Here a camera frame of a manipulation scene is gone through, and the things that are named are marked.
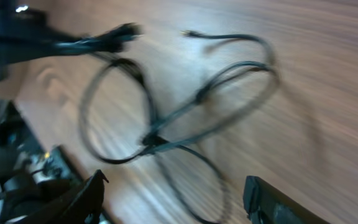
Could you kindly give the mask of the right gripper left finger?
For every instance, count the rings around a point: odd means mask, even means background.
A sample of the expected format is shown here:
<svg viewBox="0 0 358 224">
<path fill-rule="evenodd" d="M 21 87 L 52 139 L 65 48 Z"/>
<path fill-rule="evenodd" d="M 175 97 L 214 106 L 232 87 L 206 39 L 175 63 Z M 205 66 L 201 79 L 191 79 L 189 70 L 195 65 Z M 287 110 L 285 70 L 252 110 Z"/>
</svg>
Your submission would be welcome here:
<svg viewBox="0 0 358 224">
<path fill-rule="evenodd" d="M 104 183 L 101 170 L 44 208 L 18 221 L 18 224 L 98 224 L 103 210 Z"/>
</svg>

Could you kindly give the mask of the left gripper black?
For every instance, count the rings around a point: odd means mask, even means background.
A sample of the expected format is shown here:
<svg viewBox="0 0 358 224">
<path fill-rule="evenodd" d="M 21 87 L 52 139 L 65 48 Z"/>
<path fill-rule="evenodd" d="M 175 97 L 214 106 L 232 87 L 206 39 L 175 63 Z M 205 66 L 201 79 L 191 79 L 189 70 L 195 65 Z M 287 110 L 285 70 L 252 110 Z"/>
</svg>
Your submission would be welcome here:
<svg viewBox="0 0 358 224">
<path fill-rule="evenodd" d="M 0 81 L 7 78 L 6 66 L 46 56 L 43 29 L 47 13 L 16 1 L 0 1 Z"/>
</svg>

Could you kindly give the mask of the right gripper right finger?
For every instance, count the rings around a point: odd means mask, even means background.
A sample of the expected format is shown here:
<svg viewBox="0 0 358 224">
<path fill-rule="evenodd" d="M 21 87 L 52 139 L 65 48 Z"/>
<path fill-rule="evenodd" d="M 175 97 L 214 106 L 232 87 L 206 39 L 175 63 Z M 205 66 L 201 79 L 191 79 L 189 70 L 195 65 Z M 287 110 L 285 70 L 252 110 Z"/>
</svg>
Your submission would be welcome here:
<svg viewBox="0 0 358 224">
<path fill-rule="evenodd" d="M 256 224 L 328 224 L 262 178 L 248 175 L 243 193 L 244 210 Z"/>
</svg>

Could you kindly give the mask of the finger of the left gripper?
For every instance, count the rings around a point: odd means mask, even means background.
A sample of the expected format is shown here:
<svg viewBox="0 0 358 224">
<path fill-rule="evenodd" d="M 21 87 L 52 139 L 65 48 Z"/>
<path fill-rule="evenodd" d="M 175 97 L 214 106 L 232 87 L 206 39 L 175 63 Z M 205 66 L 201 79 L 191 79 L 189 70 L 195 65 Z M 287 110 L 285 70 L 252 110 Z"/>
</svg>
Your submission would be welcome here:
<svg viewBox="0 0 358 224">
<path fill-rule="evenodd" d="M 121 24 L 110 31 L 96 36 L 79 37 L 54 30 L 57 36 L 43 40 L 43 57 L 76 56 L 96 52 L 118 53 L 127 42 L 142 35 L 142 28 L 135 23 Z"/>
</svg>

